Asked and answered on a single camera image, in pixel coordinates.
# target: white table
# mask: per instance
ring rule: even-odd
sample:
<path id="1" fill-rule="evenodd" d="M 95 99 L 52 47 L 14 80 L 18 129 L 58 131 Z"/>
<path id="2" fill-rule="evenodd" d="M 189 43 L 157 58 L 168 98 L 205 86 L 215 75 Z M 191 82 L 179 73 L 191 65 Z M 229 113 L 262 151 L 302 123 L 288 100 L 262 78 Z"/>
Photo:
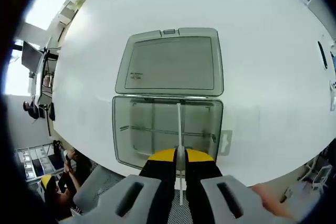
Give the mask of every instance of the white table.
<path id="1" fill-rule="evenodd" d="M 246 186 L 275 179 L 336 136 L 332 40 L 301 0 L 87 0 L 56 67 L 55 130 L 102 166 L 138 174 L 114 154 L 111 110 L 119 65 L 131 35 L 180 27 L 218 31 L 222 130 L 233 130 L 230 154 L 217 159 L 223 175 Z"/>

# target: yellow object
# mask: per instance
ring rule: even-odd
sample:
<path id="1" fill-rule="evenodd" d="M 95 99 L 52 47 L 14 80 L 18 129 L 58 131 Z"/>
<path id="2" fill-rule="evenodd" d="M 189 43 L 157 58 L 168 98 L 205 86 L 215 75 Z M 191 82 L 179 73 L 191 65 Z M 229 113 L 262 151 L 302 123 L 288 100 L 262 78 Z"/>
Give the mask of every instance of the yellow object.
<path id="1" fill-rule="evenodd" d="M 45 189 L 47 189 L 47 185 L 48 185 L 51 178 L 52 178 L 52 175 L 50 175 L 50 174 L 45 175 L 41 178 L 41 183 L 42 183 L 42 185 L 44 186 Z"/>
<path id="2" fill-rule="evenodd" d="M 187 149 L 189 162 L 204 162 L 214 161 L 214 159 L 204 152 L 199 152 L 193 149 Z"/>
<path id="3" fill-rule="evenodd" d="M 173 162 L 175 150 L 176 149 L 167 149 L 157 152 L 154 155 L 150 156 L 148 160 Z"/>

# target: gray chair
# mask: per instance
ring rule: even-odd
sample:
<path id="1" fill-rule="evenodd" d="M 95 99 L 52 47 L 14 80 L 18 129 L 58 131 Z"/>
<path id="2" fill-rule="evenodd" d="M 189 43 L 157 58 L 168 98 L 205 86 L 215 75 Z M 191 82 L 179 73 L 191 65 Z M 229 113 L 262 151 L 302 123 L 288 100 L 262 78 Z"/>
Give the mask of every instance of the gray chair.
<path id="1" fill-rule="evenodd" d="M 100 195 L 123 178 L 124 176 L 98 165 L 73 197 L 73 201 L 85 214 L 97 206 Z"/>

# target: black slot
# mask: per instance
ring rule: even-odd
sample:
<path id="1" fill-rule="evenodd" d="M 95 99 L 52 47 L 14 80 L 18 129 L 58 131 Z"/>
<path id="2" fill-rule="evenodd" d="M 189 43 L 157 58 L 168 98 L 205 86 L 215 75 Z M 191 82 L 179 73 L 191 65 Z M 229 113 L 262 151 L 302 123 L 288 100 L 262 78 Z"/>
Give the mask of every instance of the black slot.
<path id="1" fill-rule="evenodd" d="M 235 197 L 233 196 L 232 192 L 228 188 L 228 186 L 225 183 L 220 183 L 217 185 L 220 192 L 222 193 L 227 205 L 229 206 L 229 209 L 233 216 L 238 219 L 241 216 L 243 216 L 243 211 L 241 210 L 240 206 L 235 200 Z"/>
<path id="2" fill-rule="evenodd" d="M 136 182 L 127 191 L 125 197 L 121 200 L 120 206 L 117 208 L 116 214 L 120 217 L 124 217 L 129 211 L 131 211 L 134 202 L 136 201 L 140 191 L 143 188 L 143 184 Z"/>
<path id="3" fill-rule="evenodd" d="M 324 67 L 327 69 L 328 68 L 328 64 L 327 64 L 327 60 L 325 59 L 325 55 L 324 55 L 324 51 L 323 51 L 323 47 L 321 45 L 321 43 L 319 41 L 317 41 L 317 43 L 319 44 L 319 48 L 322 54 L 322 59 L 323 59 L 323 63 L 324 63 Z"/>

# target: white rod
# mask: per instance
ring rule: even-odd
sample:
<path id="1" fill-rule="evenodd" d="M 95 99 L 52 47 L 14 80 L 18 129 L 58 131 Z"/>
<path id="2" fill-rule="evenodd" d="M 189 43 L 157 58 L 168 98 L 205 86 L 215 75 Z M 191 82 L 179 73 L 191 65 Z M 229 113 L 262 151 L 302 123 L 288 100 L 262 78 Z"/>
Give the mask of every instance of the white rod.
<path id="1" fill-rule="evenodd" d="M 178 111 L 178 114 L 179 114 L 179 117 L 178 117 L 178 139 L 179 139 L 179 148 L 178 148 L 178 151 L 177 151 L 177 154 L 179 156 L 179 158 L 181 159 L 183 157 L 183 153 L 182 153 L 182 126 L 181 126 L 181 104 L 178 103 L 177 104 L 177 111 Z M 182 189 L 182 171 L 180 171 L 180 206 L 183 205 L 183 189 Z"/>

